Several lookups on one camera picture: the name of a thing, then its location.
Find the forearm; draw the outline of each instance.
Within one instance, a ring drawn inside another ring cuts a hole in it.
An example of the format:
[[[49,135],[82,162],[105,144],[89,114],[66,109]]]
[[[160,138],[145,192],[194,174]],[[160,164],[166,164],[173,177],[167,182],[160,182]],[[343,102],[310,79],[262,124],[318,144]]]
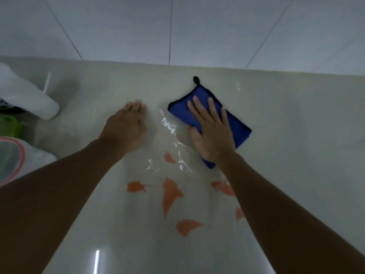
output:
[[[232,152],[217,165],[276,273],[363,273],[365,258]]]
[[[1,189],[4,272],[42,272],[98,182],[118,161],[114,147],[93,141]]]

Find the hand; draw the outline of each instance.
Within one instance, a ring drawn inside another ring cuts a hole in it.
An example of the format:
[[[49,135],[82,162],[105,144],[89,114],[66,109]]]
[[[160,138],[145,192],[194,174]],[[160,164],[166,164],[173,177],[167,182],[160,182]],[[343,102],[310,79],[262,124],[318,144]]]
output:
[[[210,113],[203,107],[198,97],[194,96],[193,101],[196,109],[188,101],[189,111],[202,127],[202,134],[198,132],[197,128],[189,127],[194,147],[204,160],[217,164],[226,155],[232,152],[235,153],[235,144],[228,123],[227,110],[222,107],[221,120],[211,97],[208,98]]]
[[[99,139],[116,143],[121,158],[136,150],[147,134],[143,119],[147,107],[141,100],[128,102],[125,107],[109,117]]]

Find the person's left hand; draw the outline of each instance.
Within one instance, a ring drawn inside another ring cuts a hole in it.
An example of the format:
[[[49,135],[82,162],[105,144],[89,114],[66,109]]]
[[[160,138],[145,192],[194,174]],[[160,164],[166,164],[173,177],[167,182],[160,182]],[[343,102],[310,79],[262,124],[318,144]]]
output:
[[[141,100],[128,102],[123,109],[109,117],[99,138],[115,141],[121,157],[136,150],[147,134],[143,122],[146,110],[147,106]]]

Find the towel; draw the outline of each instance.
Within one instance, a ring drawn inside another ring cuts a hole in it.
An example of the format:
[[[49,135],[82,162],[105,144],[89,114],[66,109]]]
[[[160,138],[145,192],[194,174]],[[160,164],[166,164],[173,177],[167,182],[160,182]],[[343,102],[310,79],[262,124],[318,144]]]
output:
[[[174,102],[171,102],[167,108],[167,110],[176,116],[178,119],[182,120],[186,124],[189,124],[190,126],[194,126],[198,129],[199,133],[202,133],[202,128],[199,124],[199,122],[195,119],[195,117],[190,113],[188,109],[187,102],[191,101],[193,102],[193,96],[197,96],[199,101],[203,104],[204,108],[206,108],[209,111],[208,108],[208,97],[212,97],[214,100],[215,109],[217,110],[219,117],[221,117],[221,107],[222,104],[218,99],[213,95],[213,93],[203,87],[200,84],[200,80],[198,77],[194,77],[194,82],[196,84],[196,87],[193,89],[192,92],[185,95],[179,100],[176,100]],[[252,132],[250,128],[248,128],[245,124],[243,124],[240,120],[237,119],[234,115],[232,115],[227,110],[227,116],[228,121],[233,133],[233,139],[236,146],[236,149],[241,146],[241,144],[249,137],[250,133]],[[205,164],[209,168],[213,168],[215,166],[214,163],[210,161],[206,161],[203,159]]]

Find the red rim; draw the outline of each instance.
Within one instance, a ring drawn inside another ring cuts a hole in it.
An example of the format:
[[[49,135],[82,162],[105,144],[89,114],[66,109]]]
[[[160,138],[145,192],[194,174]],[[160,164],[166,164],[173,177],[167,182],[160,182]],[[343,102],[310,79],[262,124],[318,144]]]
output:
[[[18,146],[20,151],[21,151],[21,159],[19,161],[19,164],[18,164],[17,168],[15,169],[13,174],[11,174],[9,177],[7,177],[5,180],[3,180],[0,183],[0,186],[3,186],[5,184],[9,183],[16,176],[16,174],[19,173],[19,171],[23,167],[23,164],[24,164],[24,161],[25,161],[25,149],[24,149],[24,146],[21,145],[16,139],[13,139],[13,138],[10,138],[10,137],[0,137],[0,141],[10,141],[12,143],[15,143],[16,146]]]

